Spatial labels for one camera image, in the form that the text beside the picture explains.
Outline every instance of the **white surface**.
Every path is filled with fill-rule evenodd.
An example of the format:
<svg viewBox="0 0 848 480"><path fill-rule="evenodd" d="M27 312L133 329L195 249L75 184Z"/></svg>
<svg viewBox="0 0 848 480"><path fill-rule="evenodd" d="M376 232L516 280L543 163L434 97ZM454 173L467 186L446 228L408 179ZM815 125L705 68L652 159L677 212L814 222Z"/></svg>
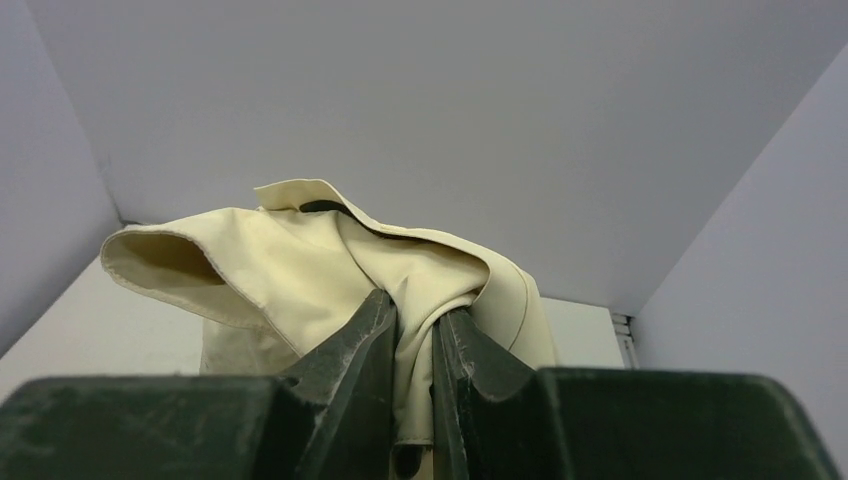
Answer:
<svg viewBox="0 0 848 480"><path fill-rule="evenodd" d="M844 0L29 0L124 218L333 181L635 313L848 41Z"/></svg>
<svg viewBox="0 0 848 480"><path fill-rule="evenodd" d="M848 472L848 48L634 323L644 366L797 394Z"/></svg>
<svg viewBox="0 0 848 480"><path fill-rule="evenodd" d="M606 309L543 301L561 363L622 366ZM199 317L117 286L95 261L0 358L0 401L50 375L196 374L200 348Z"/></svg>
<svg viewBox="0 0 848 480"><path fill-rule="evenodd" d="M114 284L95 261L0 358L0 399L55 375L197 374L201 320Z"/></svg>
<svg viewBox="0 0 848 480"><path fill-rule="evenodd" d="M118 228L35 23L0 1L0 355Z"/></svg>

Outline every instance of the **white wall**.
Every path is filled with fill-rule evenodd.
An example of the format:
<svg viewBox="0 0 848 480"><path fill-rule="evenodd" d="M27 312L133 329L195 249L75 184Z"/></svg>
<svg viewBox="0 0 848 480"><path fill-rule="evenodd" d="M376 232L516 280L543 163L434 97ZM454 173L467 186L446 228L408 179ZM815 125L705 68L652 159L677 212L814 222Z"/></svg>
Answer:
<svg viewBox="0 0 848 480"><path fill-rule="evenodd" d="M28 0L122 216L331 180L636 313L848 41L845 0Z"/></svg>
<svg viewBox="0 0 848 480"><path fill-rule="evenodd" d="M757 372L848 472L848 48L634 323L647 367Z"/></svg>
<svg viewBox="0 0 848 480"><path fill-rule="evenodd" d="M118 226L29 11L0 1L0 354Z"/></svg>

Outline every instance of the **garment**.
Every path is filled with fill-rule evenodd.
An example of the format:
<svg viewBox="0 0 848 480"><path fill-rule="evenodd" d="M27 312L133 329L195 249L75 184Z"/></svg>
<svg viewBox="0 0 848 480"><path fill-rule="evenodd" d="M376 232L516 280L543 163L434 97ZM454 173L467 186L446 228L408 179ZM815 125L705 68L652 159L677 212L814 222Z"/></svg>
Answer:
<svg viewBox="0 0 848 480"><path fill-rule="evenodd" d="M469 306L531 367L555 363L535 281L503 256L435 230L383 225L323 180L256 189L224 208L115 233L101 262L118 284L206 320L204 373L275 374L336 332L374 289L399 311L397 442L432 443L431 327Z"/></svg>

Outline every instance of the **cream fabric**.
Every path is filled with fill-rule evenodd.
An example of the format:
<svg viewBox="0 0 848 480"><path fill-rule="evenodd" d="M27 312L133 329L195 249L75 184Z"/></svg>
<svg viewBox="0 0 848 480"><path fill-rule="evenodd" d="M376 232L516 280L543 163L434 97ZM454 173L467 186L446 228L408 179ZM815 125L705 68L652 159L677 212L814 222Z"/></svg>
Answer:
<svg viewBox="0 0 848 480"><path fill-rule="evenodd" d="M503 256L444 232L380 224L323 180L256 193L258 210L123 230L101 251L118 284L208 319L203 372L278 373L336 332L374 288L400 313L398 443L432 443L430 330L445 312L471 306L479 327L525 363L554 364L536 284ZM315 201L350 215L301 211Z"/></svg>

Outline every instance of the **pale yellow cloth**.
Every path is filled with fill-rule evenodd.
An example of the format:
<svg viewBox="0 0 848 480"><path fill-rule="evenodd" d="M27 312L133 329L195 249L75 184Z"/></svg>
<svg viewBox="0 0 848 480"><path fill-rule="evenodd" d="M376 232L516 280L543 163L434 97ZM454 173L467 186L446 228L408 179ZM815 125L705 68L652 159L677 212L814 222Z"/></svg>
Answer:
<svg viewBox="0 0 848 480"><path fill-rule="evenodd" d="M536 368L554 347L533 278L503 256L435 230L383 225L323 180L256 189L261 208L225 208L123 230L101 251L120 285L207 321L208 373L279 373L336 332L374 288L400 313L399 443L432 443L431 326L471 306L478 326ZM303 213L317 200L339 211Z"/></svg>

